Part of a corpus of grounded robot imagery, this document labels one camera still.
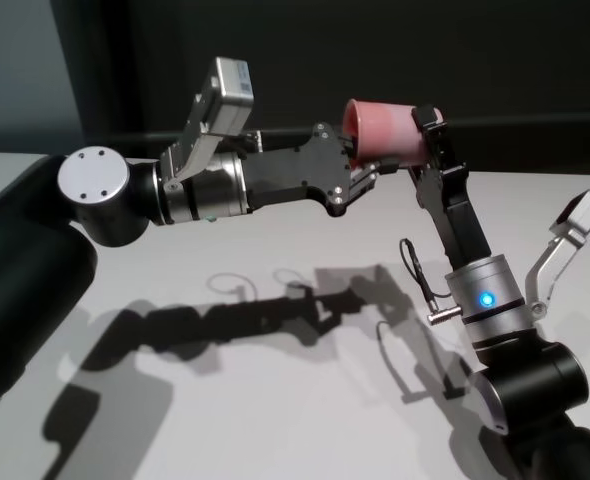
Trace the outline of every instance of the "cable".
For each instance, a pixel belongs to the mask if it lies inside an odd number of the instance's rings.
[[[406,254],[404,253],[404,245],[406,245],[406,248],[408,248],[408,253],[411,257],[411,261],[413,262],[413,267],[414,267],[415,271],[413,271],[413,269],[411,269],[411,266],[408,263],[408,260],[406,258]],[[433,290],[431,290],[430,286],[428,285],[428,281],[426,280],[426,277],[424,277],[424,272],[422,271],[422,267],[421,267],[421,264],[419,263],[419,259],[417,258],[417,255],[415,254],[415,247],[413,246],[413,243],[408,238],[402,238],[399,241],[399,254],[402,256],[402,261],[404,262],[404,266],[406,267],[406,270],[408,270],[408,273],[410,274],[410,276],[413,277],[413,280],[415,280],[415,282],[422,289],[422,293],[424,293],[424,298],[426,299],[426,301],[430,300],[430,296],[437,297],[437,298],[449,298],[451,296],[450,293],[448,293],[448,294],[435,293]]]

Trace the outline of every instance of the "gray wall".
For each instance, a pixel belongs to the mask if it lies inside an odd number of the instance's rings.
[[[83,142],[48,0],[0,0],[0,151],[70,152]]]
[[[590,110],[590,0],[129,0],[149,129],[183,125],[211,58],[249,62],[254,125],[352,96],[449,118]]]

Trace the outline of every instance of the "blue led light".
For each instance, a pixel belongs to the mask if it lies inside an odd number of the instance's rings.
[[[485,308],[492,307],[495,305],[495,295],[491,292],[482,292],[479,296],[479,304]]]

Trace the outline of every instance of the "pink cup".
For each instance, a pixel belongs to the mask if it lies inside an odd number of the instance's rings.
[[[368,158],[397,155],[400,166],[428,161],[424,140],[413,121],[409,105],[350,100],[344,111],[344,133],[357,138],[358,162]],[[442,114],[435,109],[438,120]]]

